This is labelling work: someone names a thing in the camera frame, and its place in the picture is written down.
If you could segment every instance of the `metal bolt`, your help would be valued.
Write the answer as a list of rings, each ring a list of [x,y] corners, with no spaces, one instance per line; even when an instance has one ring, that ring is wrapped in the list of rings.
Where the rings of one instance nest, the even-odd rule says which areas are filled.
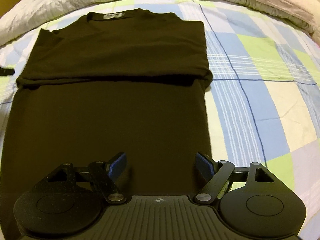
[[[119,193],[113,193],[113,194],[109,195],[108,198],[111,201],[117,202],[117,201],[123,200],[124,196]]]
[[[199,201],[209,201],[212,197],[207,193],[200,193],[196,196]]]

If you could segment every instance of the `black object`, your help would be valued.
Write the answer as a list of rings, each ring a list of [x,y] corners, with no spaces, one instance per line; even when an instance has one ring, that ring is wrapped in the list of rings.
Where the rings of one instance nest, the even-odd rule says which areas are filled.
[[[195,166],[208,183],[195,196],[131,199],[114,184],[125,166],[125,153],[88,167],[60,165],[16,201],[22,240],[299,239],[302,200],[260,163],[235,167],[198,153]],[[90,182],[92,191],[76,182]]]
[[[12,76],[12,75],[14,75],[13,68],[4,68],[0,66],[0,76]]]

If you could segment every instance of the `mattress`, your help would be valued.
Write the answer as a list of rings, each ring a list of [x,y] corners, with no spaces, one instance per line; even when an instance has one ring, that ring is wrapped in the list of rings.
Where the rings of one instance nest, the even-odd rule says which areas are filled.
[[[40,29],[64,28],[90,11],[135,8],[204,23],[213,74],[205,93],[212,158],[244,167],[262,163],[305,203],[307,217],[299,236],[320,237],[320,48],[289,23],[225,1],[97,4],[42,24],[2,47],[0,65],[15,68],[15,74],[0,78],[1,146],[15,81]]]

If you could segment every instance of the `striped blanket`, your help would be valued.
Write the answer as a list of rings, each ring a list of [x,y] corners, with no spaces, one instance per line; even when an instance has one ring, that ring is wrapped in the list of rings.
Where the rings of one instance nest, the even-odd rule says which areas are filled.
[[[221,0],[119,0],[82,8],[29,31],[0,49],[0,65],[15,68],[14,76],[0,77],[1,146],[15,80],[39,30],[64,28],[90,11],[135,8],[204,22],[213,73],[205,93],[212,158],[236,166],[265,165],[306,205],[300,237],[318,239],[320,48],[290,23],[246,7]]]

